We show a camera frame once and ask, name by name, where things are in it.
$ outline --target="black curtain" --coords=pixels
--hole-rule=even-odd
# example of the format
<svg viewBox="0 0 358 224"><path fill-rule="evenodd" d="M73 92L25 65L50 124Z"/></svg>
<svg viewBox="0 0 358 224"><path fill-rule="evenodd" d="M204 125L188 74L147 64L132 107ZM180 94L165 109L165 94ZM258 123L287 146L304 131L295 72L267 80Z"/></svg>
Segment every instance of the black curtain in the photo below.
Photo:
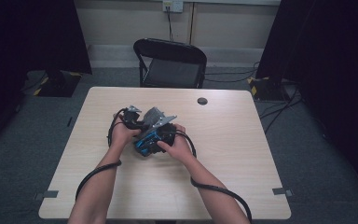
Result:
<svg viewBox="0 0 358 224"><path fill-rule="evenodd" d="M73 0L0 0L0 128L31 70L91 74Z"/></svg>
<svg viewBox="0 0 358 224"><path fill-rule="evenodd" d="M358 0L282 0L258 70L257 77L300 82L358 174Z"/></svg>

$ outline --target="gray tape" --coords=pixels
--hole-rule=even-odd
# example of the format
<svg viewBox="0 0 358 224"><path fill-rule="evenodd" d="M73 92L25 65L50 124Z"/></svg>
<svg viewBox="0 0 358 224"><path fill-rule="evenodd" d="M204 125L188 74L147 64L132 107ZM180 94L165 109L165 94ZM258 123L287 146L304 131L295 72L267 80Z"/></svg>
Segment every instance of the gray tape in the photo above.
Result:
<svg viewBox="0 0 358 224"><path fill-rule="evenodd" d="M274 195L285 194L287 197L294 195L290 189L284 189L284 188L272 189L272 192L274 192Z"/></svg>
<svg viewBox="0 0 358 224"><path fill-rule="evenodd" d="M42 201L44 198L57 198L57 190L46 190L44 193L36 193L34 200Z"/></svg>

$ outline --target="person's left hand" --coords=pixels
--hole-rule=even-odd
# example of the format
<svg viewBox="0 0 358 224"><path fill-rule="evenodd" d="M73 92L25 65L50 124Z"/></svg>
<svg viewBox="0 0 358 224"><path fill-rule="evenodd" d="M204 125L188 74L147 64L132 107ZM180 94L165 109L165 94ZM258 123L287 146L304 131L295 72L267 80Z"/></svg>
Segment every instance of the person's left hand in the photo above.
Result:
<svg viewBox="0 0 358 224"><path fill-rule="evenodd" d="M112 144L110 146L112 147L113 145L116 146L117 144L120 144L124 147L132 140L133 136L136 136L139 133L141 133L140 129L128 129L123 123L122 116L118 115L115 127L112 130Z"/></svg>

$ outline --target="forearm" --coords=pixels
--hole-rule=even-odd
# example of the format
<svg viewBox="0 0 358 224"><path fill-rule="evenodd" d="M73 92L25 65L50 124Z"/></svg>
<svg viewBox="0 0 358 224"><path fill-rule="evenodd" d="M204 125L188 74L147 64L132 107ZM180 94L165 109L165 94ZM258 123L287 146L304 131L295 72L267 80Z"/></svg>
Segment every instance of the forearm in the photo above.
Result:
<svg viewBox="0 0 358 224"><path fill-rule="evenodd" d="M226 189L226 186L197 159L189 158L184 162L184 166L196 182ZM249 223L246 215L231 196L209 189L199 189L199 192L214 223Z"/></svg>
<svg viewBox="0 0 358 224"><path fill-rule="evenodd" d="M118 162L121 144L112 145L106 152L97 168ZM113 195L117 168L107 169L94 175L80 191L69 223L104 223Z"/></svg>

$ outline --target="gray carpet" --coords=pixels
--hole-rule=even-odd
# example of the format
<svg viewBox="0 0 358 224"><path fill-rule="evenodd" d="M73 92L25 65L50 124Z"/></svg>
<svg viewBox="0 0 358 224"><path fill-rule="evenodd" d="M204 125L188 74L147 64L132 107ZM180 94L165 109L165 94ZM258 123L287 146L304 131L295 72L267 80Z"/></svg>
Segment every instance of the gray carpet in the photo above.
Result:
<svg viewBox="0 0 358 224"><path fill-rule="evenodd" d="M208 68L207 73L251 69ZM35 87L25 92L20 112L0 133L0 223L65 223L41 219L41 201L34 196L48 188L88 90L93 86L137 87L139 82L137 68L96 68L93 73L82 77L72 98L33 97ZM30 73L25 86L42 75ZM228 81L245 76L208 75L207 79ZM244 80L210 80L205 80L204 89L249 90ZM292 94L294 86L288 86L288 92ZM259 114L282 107L255 105ZM262 119L264 128L273 117ZM358 176L324 140L322 127L303 103L287 108L270 126L267 139L282 184L294 193L288 198L292 217L254 223L358 223Z"/></svg>

